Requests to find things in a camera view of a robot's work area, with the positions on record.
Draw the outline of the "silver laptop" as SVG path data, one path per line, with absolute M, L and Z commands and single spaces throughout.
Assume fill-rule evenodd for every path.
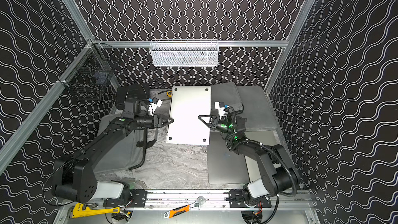
M 280 139 L 277 130 L 246 132 L 246 136 L 251 140 L 259 141 L 265 145 L 274 146 L 279 144 L 286 148 L 286 142 Z M 260 171 L 256 160 L 245 156 L 245 161 L 250 181 L 259 179 Z
M 210 129 L 198 116 L 209 115 L 211 110 L 210 86 L 174 86 L 172 88 L 168 125 L 168 144 L 207 146 Z

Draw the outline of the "grey zippered laptop bag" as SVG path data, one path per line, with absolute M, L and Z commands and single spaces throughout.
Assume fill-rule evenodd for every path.
M 240 114 L 246 119 L 246 131 L 272 131 L 277 129 L 267 97 L 260 86 L 238 86 L 244 111 Z

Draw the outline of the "dark grey laptop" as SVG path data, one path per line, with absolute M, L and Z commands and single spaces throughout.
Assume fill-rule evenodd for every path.
M 245 157 L 229 151 L 219 132 L 210 134 L 207 162 L 210 184 L 249 183 Z

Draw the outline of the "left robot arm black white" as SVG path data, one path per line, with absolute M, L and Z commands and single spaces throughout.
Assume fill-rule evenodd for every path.
M 70 157 L 55 161 L 51 180 L 53 196 L 77 203 L 91 200 L 113 200 L 119 206 L 128 206 L 132 201 L 130 187 L 117 181 L 99 181 L 94 169 L 98 162 L 132 131 L 159 129 L 173 123 L 173 118 L 155 114 L 149 105 L 152 99 L 140 101 L 127 99 L 122 114 L 109 122 L 105 130 L 83 149 Z

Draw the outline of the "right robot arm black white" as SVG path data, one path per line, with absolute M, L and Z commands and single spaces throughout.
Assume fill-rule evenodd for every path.
M 218 115 L 199 115 L 198 119 L 213 131 L 221 133 L 228 151 L 247 156 L 257 162 L 260 178 L 244 186 L 247 202 L 261 197 L 295 197 L 300 177 L 283 145 L 265 145 L 248 138 L 247 119 L 231 106 L 218 108 Z

